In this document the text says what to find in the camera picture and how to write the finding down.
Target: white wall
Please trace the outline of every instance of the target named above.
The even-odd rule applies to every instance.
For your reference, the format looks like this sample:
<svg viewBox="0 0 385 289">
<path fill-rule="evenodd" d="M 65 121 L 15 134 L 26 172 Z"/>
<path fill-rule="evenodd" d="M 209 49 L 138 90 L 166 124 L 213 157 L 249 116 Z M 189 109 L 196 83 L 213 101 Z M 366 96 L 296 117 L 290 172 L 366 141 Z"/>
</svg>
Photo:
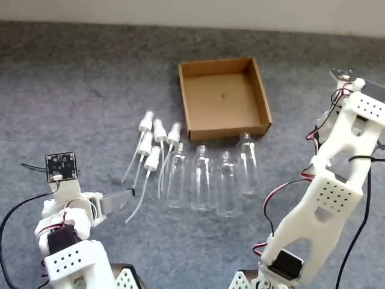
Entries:
<svg viewBox="0 0 385 289">
<path fill-rule="evenodd" d="M 385 36 L 382 0 L 0 0 L 0 20 Z"/>
</svg>

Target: cardboard box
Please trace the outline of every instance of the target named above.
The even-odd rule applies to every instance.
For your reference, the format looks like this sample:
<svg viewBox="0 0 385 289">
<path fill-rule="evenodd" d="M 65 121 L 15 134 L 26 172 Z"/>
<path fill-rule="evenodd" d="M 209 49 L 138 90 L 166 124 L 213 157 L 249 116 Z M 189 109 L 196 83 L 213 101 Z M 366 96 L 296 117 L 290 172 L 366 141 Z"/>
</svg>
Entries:
<svg viewBox="0 0 385 289">
<path fill-rule="evenodd" d="M 241 57 L 179 65 L 188 138 L 265 134 L 272 123 L 255 60 Z"/>
</svg>

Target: white robotic arm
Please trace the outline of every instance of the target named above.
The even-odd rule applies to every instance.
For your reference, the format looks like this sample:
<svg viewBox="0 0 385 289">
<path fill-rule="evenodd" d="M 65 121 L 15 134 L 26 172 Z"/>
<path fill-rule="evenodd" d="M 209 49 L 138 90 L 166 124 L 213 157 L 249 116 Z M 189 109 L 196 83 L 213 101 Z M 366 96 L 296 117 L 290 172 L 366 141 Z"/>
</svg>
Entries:
<svg viewBox="0 0 385 289">
<path fill-rule="evenodd" d="M 133 190 L 104 197 L 81 193 L 74 153 L 46 156 L 47 178 L 54 198 L 44 202 L 35 229 L 49 283 L 55 289 L 143 288 L 134 268 L 109 263 L 101 242 L 88 241 L 90 229 L 125 204 Z"/>
<path fill-rule="evenodd" d="M 252 288 L 296 288 L 298 284 L 308 284 L 336 247 L 347 218 L 363 196 L 362 186 L 371 161 L 352 160 L 347 179 L 329 171 L 328 164 L 342 151 L 352 156 L 372 155 L 385 126 L 385 104 L 361 92 L 364 86 L 364 80 L 359 78 L 352 83 L 341 79 L 338 82 L 337 89 L 345 88 L 350 95 L 339 99 L 340 110 L 329 111 L 319 121 L 326 125 L 319 130 L 319 138 L 325 142 L 311 159 L 312 181 L 300 203 L 269 236 L 258 277 L 251 281 Z M 310 241 L 305 260 L 284 250 L 300 238 Z"/>
</svg>

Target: gray carpet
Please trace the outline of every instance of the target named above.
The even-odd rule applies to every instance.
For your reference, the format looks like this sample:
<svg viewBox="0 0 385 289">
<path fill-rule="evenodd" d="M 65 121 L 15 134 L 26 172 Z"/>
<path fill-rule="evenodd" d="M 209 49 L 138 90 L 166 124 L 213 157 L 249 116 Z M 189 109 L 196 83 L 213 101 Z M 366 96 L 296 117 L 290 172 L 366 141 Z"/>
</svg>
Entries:
<svg viewBox="0 0 385 289">
<path fill-rule="evenodd" d="M 92 231 L 111 262 L 132 263 L 153 288 L 226 288 L 238 269 L 256 268 L 251 252 L 265 241 L 266 194 L 299 177 L 312 156 L 304 136 L 327 108 L 335 87 L 331 67 L 351 67 L 385 84 L 385 40 L 239 30 L 137 26 L 0 23 L 0 217 L 20 200 L 48 190 L 45 174 L 20 167 L 44 165 L 44 154 L 75 150 L 83 191 L 108 194 L 120 185 L 138 140 L 137 126 L 152 108 L 166 128 L 183 121 L 177 65 L 181 61 L 249 55 L 259 63 L 274 123 L 257 141 L 264 189 L 244 200 L 244 214 L 169 210 L 156 198 L 151 176 L 143 206 L 124 219 L 138 198 Z M 197 143 L 183 141 L 192 154 Z M 210 141 L 212 155 L 236 138 Z M 384 281 L 385 194 L 382 164 L 375 164 L 369 223 L 346 267 L 341 288 L 380 288 Z M 143 183 L 141 175 L 139 185 Z M 275 224 L 300 200 L 305 185 L 293 185 L 271 201 Z M 311 288 L 333 288 L 337 270 L 363 214 L 364 201 Z M 42 201 L 10 219 L 4 251 L 20 288 L 42 283 L 33 230 Z M 305 247 L 296 246 L 304 255 Z M 5 288 L 0 278 L 0 288 Z"/>
</svg>

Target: empty bottle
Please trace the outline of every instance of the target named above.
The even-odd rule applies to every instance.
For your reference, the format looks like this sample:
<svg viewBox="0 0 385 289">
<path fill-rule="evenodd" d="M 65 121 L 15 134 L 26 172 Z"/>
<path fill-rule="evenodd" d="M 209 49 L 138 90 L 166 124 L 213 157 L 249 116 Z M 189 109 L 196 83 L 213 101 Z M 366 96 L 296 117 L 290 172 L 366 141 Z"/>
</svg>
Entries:
<svg viewBox="0 0 385 289">
<path fill-rule="evenodd" d="M 256 158 L 256 145 L 250 134 L 241 134 L 236 144 L 237 163 L 244 194 L 255 194 L 260 190 L 260 173 Z"/>
<path fill-rule="evenodd" d="M 183 152 L 183 143 L 171 153 L 166 191 L 166 203 L 170 208 L 184 207 L 186 204 L 187 157 Z"/>
<path fill-rule="evenodd" d="M 241 188 L 236 164 L 230 153 L 222 153 L 217 191 L 217 214 L 221 217 L 235 217 L 242 213 Z"/>
<path fill-rule="evenodd" d="M 208 211 L 215 208 L 214 192 L 211 184 L 211 160 L 206 146 L 198 146 L 192 161 L 191 208 Z"/>
</svg>

